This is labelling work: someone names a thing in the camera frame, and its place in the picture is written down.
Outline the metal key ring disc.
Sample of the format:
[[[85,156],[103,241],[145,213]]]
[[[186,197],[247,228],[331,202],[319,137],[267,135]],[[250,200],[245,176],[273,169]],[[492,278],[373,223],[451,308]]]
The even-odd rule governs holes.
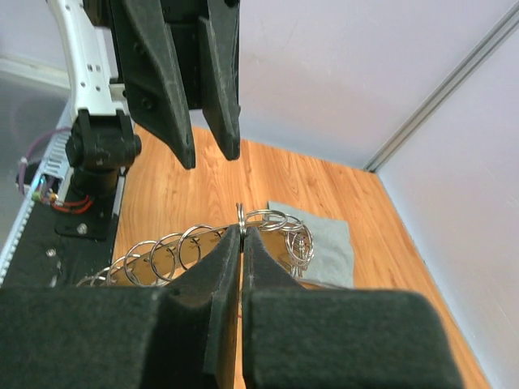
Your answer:
[[[245,212],[237,205],[238,244],[256,228],[267,252],[295,279],[302,278],[314,258],[314,238],[307,225],[290,214],[272,209]],[[83,277],[80,286],[164,286],[178,278],[216,248],[228,225],[195,224],[183,232],[135,243],[109,266]]]

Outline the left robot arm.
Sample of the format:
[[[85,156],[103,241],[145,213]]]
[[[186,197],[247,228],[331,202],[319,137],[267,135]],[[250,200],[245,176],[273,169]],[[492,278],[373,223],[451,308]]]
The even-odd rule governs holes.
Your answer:
[[[237,1],[51,1],[71,87],[72,170],[54,204],[56,230],[105,240],[143,127],[195,167],[190,113],[200,110],[223,156],[240,155]]]

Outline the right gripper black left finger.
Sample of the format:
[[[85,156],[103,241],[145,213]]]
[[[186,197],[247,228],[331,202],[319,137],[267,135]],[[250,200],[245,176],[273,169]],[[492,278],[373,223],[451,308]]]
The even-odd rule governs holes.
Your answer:
[[[240,233],[164,287],[5,288],[4,388],[231,388]]]

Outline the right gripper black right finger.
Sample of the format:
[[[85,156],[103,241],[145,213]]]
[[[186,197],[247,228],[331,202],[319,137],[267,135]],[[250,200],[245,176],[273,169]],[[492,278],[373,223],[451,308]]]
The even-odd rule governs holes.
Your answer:
[[[244,240],[242,374],[249,388],[461,388],[433,305],[400,289],[306,289]]]

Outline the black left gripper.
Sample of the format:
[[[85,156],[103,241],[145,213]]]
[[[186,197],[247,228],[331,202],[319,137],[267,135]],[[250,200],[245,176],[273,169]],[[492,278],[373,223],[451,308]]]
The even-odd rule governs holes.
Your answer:
[[[189,110],[202,110],[223,156],[240,157],[239,1],[112,1],[134,121],[195,167]]]

